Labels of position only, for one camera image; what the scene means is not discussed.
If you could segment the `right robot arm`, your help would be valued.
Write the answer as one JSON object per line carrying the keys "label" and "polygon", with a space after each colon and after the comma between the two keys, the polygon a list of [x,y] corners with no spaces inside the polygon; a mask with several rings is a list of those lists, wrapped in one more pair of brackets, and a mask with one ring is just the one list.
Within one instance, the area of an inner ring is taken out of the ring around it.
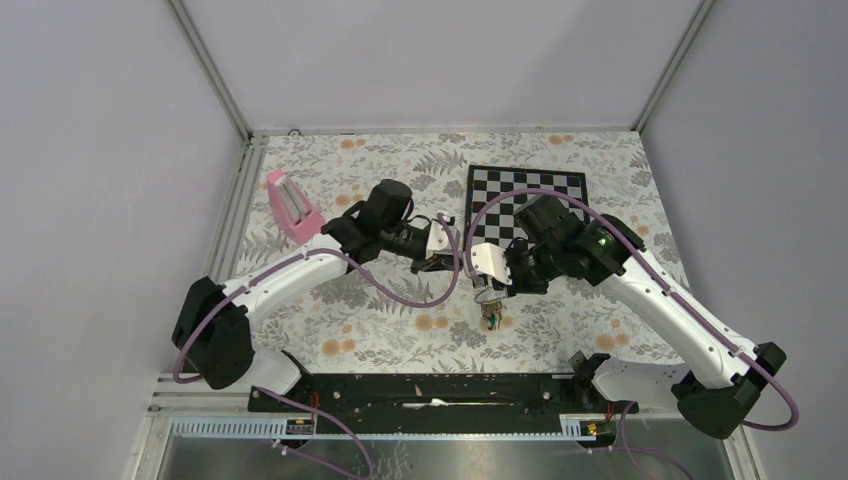
{"label": "right robot arm", "polygon": [[755,344],[718,320],[662,270],[642,239],[618,218],[584,223],[555,193],[532,190],[513,216],[524,231],[505,260],[505,293],[544,295],[567,277],[603,290],[637,314],[681,358],[676,365],[593,354],[577,367],[575,402],[597,412],[610,401],[677,410],[690,425],[726,439],[786,360],[776,344]]}

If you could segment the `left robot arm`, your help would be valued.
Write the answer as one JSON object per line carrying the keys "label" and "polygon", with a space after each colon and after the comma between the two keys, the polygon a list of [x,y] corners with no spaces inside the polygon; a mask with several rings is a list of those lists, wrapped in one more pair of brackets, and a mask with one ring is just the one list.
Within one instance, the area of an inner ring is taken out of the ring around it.
{"label": "left robot arm", "polygon": [[[292,299],[309,290],[359,272],[384,296],[413,309],[445,302],[461,273],[455,220],[442,212],[425,227],[413,225],[411,189],[384,179],[369,196],[331,219],[298,250],[275,264],[240,278],[217,283],[195,281],[172,333],[178,349],[172,378],[179,384],[204,381],[220,390],[240,383],[271,391],[288,411],[309,401],[303,368],[289,354],[255,345],[252,329]],[[447,290],[429,301],[403,298],[380,283],[364,264],[383,252],[406,258],[413,272],[451,270]]]}

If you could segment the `keyring with coloured keys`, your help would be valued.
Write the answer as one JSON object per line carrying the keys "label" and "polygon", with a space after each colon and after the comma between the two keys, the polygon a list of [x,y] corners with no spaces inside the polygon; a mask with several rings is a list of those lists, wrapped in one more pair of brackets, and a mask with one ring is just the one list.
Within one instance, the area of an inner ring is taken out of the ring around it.
{"label": "keyring with coloured keys", "polygon": [[477,286],[474,288],[474,302],[478,305],[481,321],[488,331],[496,331],[500,328],[505,307],[504,301],[508,298],[505,288],[494,288],[492,286]]}

